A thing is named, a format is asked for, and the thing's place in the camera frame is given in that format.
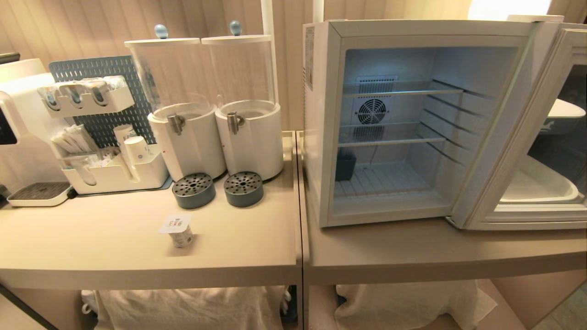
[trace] white organizer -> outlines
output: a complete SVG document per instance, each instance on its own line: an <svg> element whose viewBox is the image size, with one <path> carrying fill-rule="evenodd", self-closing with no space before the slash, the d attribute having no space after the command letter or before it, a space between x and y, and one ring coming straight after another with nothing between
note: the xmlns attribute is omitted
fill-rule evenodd
<svg viewBox="0 0 587 330"><path fill-rule="evenodd" d="M138 163L135 165L133 173L137 178L130 178L129 171L124 166L122 155L116 156L108 166L90 167L89 174L93 175L96 180L95 185L87 184L80 173L75 169L62 170L68 178L69 183L79 194L96 194L109 193L113 191L143 190L161 187L169 173L163 156L161 147L157 144L150 144L149 148L156 154L152 161L148 163Z"/></svg>
<svg viewBox="0 0 587 330"><path fill-rule="evenodd" d="M80 98L82 100L82 106L80 108L75 107L69 97L58 96L56 100L60 105L59 110L51 109L46 100L42 99L42 101L45 105L45 108L53 118L121 112L122 110L134 105L133 95L130 93L128 86L104 92L103 96L105 99L108 99L108 105L98 105L90 93L80 94Z"/></svg>

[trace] small black container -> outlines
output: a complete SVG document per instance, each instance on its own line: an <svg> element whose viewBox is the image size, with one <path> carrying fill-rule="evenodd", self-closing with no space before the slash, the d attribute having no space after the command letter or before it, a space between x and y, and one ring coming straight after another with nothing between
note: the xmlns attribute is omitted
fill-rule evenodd
<svg viewBox="0 0 587 330"><path fill-rule="evenodd" d="M336 155L336 173L334 181L346 181L353 177L357 157L346 150L339 150Z"/></svg>

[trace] drip tray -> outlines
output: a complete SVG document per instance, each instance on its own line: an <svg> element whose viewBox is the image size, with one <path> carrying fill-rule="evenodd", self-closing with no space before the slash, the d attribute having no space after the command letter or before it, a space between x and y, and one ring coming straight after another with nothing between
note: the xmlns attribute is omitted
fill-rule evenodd
<svg viewBox="0 0 587 330"><path fill-rule="evenodd" d="M12 206L55 206L68 199L68 182L33 183L8 197Z"/></svg>

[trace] pegboard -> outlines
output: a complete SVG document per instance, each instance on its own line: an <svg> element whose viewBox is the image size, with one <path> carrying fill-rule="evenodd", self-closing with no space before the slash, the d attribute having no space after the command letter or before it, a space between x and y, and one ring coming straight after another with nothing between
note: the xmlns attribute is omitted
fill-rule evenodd
<svg viewBox="0 0 587 330"><path fill-rule="evenodd" d="M56 82L104 76L124 76L130 93L133 95L134 106L118 113L76 116L73 119L76 124L85 125L86 130L100 148L116 146L113 129L123 124L132 124L137 134L143 136L148 144L156 143L147 120L147 115L151 112L151 105L143 93L130 55L52 62L49 64L49 70Z"/></svg>

